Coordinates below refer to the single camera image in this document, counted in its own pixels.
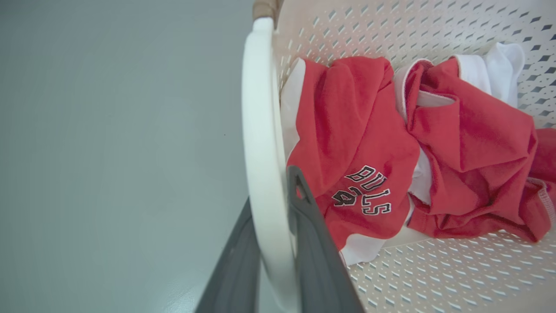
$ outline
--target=white fabric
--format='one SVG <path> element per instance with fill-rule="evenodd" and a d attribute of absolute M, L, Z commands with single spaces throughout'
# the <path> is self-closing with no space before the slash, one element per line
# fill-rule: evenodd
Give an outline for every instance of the white fabric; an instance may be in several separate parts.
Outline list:
<path fill-rule="evenodd" d="M 385 242 L 385 239 L 351 234 L 347 238 L 344 248 L 340 250 L 340 256 L 346 266 L 360 262 L 370 262 L 374 260 Z"/>
<path fill-rule="evenodd" d="M 458 60 L 459 78 L 492 95 L 487 65 L 480 56 L 455 55 Z"/>
<path fill-rule="evenodd" d="M 492 95 L 518 107 L 518 77 L 525 65 L 525 53 L 517 43 L 497 43 L 485 56 Z"/>
<path fill-rule="evenodd" d="M 496 43 L 482 59 L 456 55 L 459 77 L 487 94 L 518 106 L 518 78 L 525 65 L 525 53 L 517 43 Z"/>
<path fill-rule="evenodd" d="M 292 71 L 288 77 L 280 97 L 280 121 L 282 123 L 282 138 L 284 139 L 284 154 L 286 161 L 299 142 L 299 134 L 295 126 L 303 81 L 305 79 L 305 61 L 297 58 L 291 65 Z"/>

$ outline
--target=white trim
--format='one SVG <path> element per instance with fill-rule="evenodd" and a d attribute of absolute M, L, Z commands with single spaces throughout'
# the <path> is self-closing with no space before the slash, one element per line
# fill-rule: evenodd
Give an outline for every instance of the white trim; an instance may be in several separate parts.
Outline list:
<path fill-rule="evenodd" d="M 394 89 L 396 93 L 396 109 L 401 117 L 404 119 L 405 123 L 408 123 L 408 107 L 405 102 L 405 84 L 408 79 L 409 71 L 417 64 L 418 62 L 426 62 L 429 65 L 433 65 L 433 63 L 425 58 L 419 58 L 415 60 L 410 65 L 404 66 L 396 71 L 394 74 Z"/>

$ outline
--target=floor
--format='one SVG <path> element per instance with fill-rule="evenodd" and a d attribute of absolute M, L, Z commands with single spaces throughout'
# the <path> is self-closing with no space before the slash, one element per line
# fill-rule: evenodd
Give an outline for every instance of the floor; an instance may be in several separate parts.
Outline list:
<path fill-rule="evenodd" d="M 252 1 L 0 3 L 0 312 L 194 310 L 247 197 Z"/>

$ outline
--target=laundry basket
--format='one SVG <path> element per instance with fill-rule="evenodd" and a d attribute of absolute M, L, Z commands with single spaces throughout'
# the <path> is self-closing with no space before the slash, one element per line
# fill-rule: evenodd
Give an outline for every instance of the laundry basket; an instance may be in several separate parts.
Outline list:
<path fill-rule="evenodd" d="M 261 0 L 254 18 L 242 81 L 247 179 L 265 269 L 285 311 L 296 310 L 298 295 L 279 92 L 297 57 L 329 65 L 385 56 L 396 69 L 516 42 L 526 54 L 518 108 L 537 128 L 556 128 L 553 0 Z M 555 253 L 554 231 L 538 244 L 500 231 L 386 244 L 372 262 L 348 270 L 368 312 L 556 312 Z"/>

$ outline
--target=red clothing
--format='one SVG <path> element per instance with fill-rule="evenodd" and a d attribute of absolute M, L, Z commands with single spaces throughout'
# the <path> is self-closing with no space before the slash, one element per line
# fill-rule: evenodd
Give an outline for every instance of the red clothing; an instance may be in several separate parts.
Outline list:
<path fill-rule="evenodd" d="M 539 241 L 552 226 L 554 209 L 542 200 L 543 182 L 528 180 L 538 145 L 533 119 L 461 80 L 458 72 L 454 58 L 437 66 L 422 61 L 405 81 L 407 131 L 433 172 L 431 204 L 415 199 L 409 227 L 442 238 L 505 229 Z M 423 93 L 449 103 L 423 105 Z"/>
<path fill-rule="evenodd" d="M 354 233 L 396 235 L 409 212 L 419 146 L 396 111 L 390 62 L 305 62 L 300 140 L 287 164 L 303 171 L 339 249 Z"/>

